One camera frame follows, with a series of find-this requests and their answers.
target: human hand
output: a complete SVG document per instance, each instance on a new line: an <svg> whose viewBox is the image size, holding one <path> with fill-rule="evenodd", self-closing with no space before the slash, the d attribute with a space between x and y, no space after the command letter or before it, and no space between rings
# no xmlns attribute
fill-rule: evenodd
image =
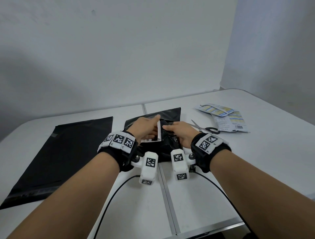
<svg viewBox="0 0 315 239"><path fill-rule="evenodd" d="M158 134L158 121L160 115L156 115L153 119L144 117L138 118L129 129L128 132L132 133L136 138L138 144L141 143L142 139L153 139Z"/></svg>
<svg viewBox="0 0 315 239"><path fill-rule="evenodd" d="M173 125L163 125L163 129L173 131L179 137L181 145L188 149L194 137L200 133L183 121L174 122Z"/></svg>

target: paper packet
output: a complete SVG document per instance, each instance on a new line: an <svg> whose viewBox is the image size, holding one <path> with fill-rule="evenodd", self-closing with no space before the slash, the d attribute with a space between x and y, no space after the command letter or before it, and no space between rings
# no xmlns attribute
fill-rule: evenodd
<svg viewBox="0 0 315 239"><path fill-rule="evenodd" d="M233 113L219 117L216 115L212 115L215 123L218 126L219 131L227 131L227 132L234 132L234 131L242 131L242 132L249 132L247 129L247 125L241 113L239 111L234 111Z"/></svg>
<svg viewBox="0 0 315 239"><path fill-rule="evenodd" d="M197 105L195 109L220 117L227 116L228 114L234 112L234 109L216 104Z"/></svg>
<svg viewBox="0 0 315 239"><path fill-rule="evenodd" d="M155 136L153 139L142 139L141 143L150 143L150 142L160 142L162 140L161 137L161 122L157 122L157 136Z"/></svg>

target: scissors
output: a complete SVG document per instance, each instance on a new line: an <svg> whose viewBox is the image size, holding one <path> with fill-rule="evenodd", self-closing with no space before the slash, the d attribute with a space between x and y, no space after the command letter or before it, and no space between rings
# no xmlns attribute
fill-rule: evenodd
<svg viewBox="0 0 315 239"><path fill-rule="evenodd" d="M193 127L198 128L198 129L209 131L209 132L211 132L212 134L219 134L219 133L220 133L220 131L218 131L217 128L214 128L214 127L201 128L199 125L196 124L195 121L192 120L192 122L193 122L195 125L192 125L192 124L189 124L189 123L188 123L188 124L191 125L191 126L193 126Z"/></svg>

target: forearm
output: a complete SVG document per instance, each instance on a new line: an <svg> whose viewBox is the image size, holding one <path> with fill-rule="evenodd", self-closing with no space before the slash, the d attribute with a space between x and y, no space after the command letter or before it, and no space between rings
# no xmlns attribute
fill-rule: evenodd
<svg viewBox="0 0 315 239"><path fill-rule="evenodd" d="M118 173L119 166L110 155L96 155L42 202L8 238L86 239Z"/></svg>
<svg viewBox="0 0 315 239"><path fill-rule="evenodd" d="M315 238L315 202L228 150L210 170L259 238Z"/></svg>

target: black cable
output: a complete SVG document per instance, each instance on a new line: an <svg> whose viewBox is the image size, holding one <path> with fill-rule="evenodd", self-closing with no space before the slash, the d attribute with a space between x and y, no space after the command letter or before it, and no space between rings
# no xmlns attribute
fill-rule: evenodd
<svg viewBox="0 0 315 239"><path fill-rule="evenodd" d="M209 178L207 178L206 176L204 176L204 175L202 175L202 174L200 174L200 173L198 173L198 172L195 172L195 171L192 171L192 172L194 172L194 173L200 175L201 177L204 177L204 178L207 179L209 182L211 182L214 186L216 186L217 189L219 189L220 192L223 193L223 195L226 197L226 199L227 199L227 200L229 201L229 203L232 205L232 207L233 207L234 210L237 212L237 214L238 214L239 217L242 219L242 221L245 223L245 225L247 226L247 228L249 229L249 231L250 231L251 233L253 233L253 234L256 236L256 234L253 232L253 230L252 230L252 229L250 228L250 226L247 224L247 222L246 222L245 219L242 217L242 215L238 212L238 210L236 209L236 207L234 206L234 204L231 202L231 200L228 198L228 196L221 190L221 188L219 188L218 185L216 185L214 182L212 182L212 181L211 181Z"/></svg>
<svg viewBox="0 0 315 239"><path fill-rule="evenodd" d="M96 239L98 230L100 229L100 224L102 223L103 218L104 218L104 215L105 215L105 213L106 213L106 211L107 211L107 208L108 208L109 204L111 203L112 199L114 198L115 194L116 194L116 193L118 192L118 190L119 190L126 182L128 182L130 179L132 179L132 178L139 178L139 177L140 177L140 175L134 175L134 176L132 176L131 178L128 178L126 181L124 181L124 183L123 183L122 185L119 186L119 188L116 190L116 192L114 192L113 196L111 197L111 199L109 200L109 202L108 202L108 204L107 204L107 206L106 206L106 208L105 208L105 211L103 212L102 218L100 219L100 223L99 223L99 225L98 225L98 227L97 227L97 230L96 230L96 232L95 232L94 239Z"/></svg>

